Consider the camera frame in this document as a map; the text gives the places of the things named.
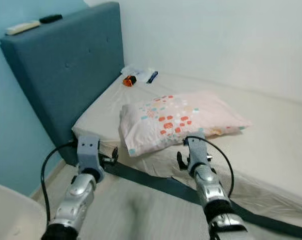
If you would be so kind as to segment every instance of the black cable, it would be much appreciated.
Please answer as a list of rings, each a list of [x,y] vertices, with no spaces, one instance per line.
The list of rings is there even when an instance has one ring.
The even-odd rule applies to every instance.
[[[218,146],[216,146],[214,143],[206,140],[205,138],[202,138],[202,137],[199,137],[199,136],[187,136],[185,138],[185,140],[186,139],[199,139],[199,140],[203,140],[203,141],[207,142],[208,144],[212,145],[213,147],[215,147],[216,150],[218,150],[223,155],[223,157],[225,158],[225,160],[227,162],[227,165],[229,166],[230,172],[231,172],[231,188],[230,188],[230,191],[228,193],[228,197],[230,198],[231,194],[233,192],[233,188],[234,188],[234,173],[233,173],[233,169],[232,169],[231,163],[230,163],[229,159],[227,158],[227,156],[225,155],[225,153],[223,153],[223,151]]]
[[[47,192],[46,192],[46,187],[45,187],[45,182],[44,182],[44,171],[45,171],[45,166],[47,161],[50,159],[50,157],[58,150],[64,148],[64,147],[73,147],[76,146],[76,142],[72,141],[72,142],[68,142],[66,144],[63,144],[61,146],[56,147],[55,149],[53,149],[45,158],[43,164],[42,164],[42,168],[41,168],[41,187],[42,187],[42,191],[43,191],[43,195],[44,195],[44,201],[45,201],[45,210],[46,210],[46,225],[49,224],[50,219],[51,219],[51,215],[50,215],[50,204],[49,204],[49,198],[47,197]]]

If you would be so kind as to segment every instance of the bed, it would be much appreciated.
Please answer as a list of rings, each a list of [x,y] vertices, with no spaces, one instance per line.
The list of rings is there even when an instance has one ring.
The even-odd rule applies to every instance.
[[[235,169],[232,201],[236,211],[249,222],[302,238],[302,105],[162,73],[152,84],[125,88],[120,75],[124,60],[116,2],[6,36],[0,42],[55,145],[74,139],[72,127],[76,135],[98,134],[105,154],[120,146],[119,163],[106,171],[196,204],[199,199],[194,183],[179,171],[176,162],[176,152],[187,154],[187,149],[176,145],[129,158],[119,141],[119,110],[133,97],[147,100],[181,90],[215,91],[255,124],[243,134],[212,140],[227,153]],[[99,127],[89,117],[85,124],[74,125],[87,108],[100,113],[95,116]],[[226,166],[213,149],[209,151],[227,188]],[[76,165],[75,150],[65,148],[60,153],[68,164]]]

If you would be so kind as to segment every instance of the white remote control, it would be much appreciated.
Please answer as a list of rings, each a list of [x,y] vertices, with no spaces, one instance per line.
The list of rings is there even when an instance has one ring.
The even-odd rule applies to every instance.
[[[21,23],[12,27],[8,27],[6,29],[6,35],[15,35],[32,28],[36,28],[38,26],[40,26],[40,22],[37,20],[29,21],[27,23]]]

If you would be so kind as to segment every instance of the light blue wall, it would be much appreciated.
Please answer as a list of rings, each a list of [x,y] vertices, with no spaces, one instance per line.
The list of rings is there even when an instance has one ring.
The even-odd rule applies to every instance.
[[[0,37],[9,26],[86,7],[82,0],[0,0]],[[30,195],[39,186],[43,159],[53,148],[0,50],[0,184]],[[47,174],[60,159],[54,156]]]

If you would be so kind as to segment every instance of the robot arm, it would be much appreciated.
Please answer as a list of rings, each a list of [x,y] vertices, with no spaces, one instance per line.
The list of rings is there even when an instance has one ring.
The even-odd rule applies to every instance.
[[[42,240],[77,239],[87,209],[93,202],[96,185],[104,179],[103,164],[114,164],[118,158],[117,149],[113,151],[112,158],[103,158],[99,155],[98,149],[99,138],[79,137],[77,146],[79,175],[73,178]]]
[[[204,139],[204,134],[201,132],[193,136]],[[196,182],[211,239],[252,240],[243,220],[234,212],[215,170],[210,166],[209,161],[212,157],[207,154],[206,143],[189,136],[184,141],[184,145],[188,145],[190,150],[188,165],[182,162],[180,152],[177,154],[177,160],[180,168],[187,169]]]

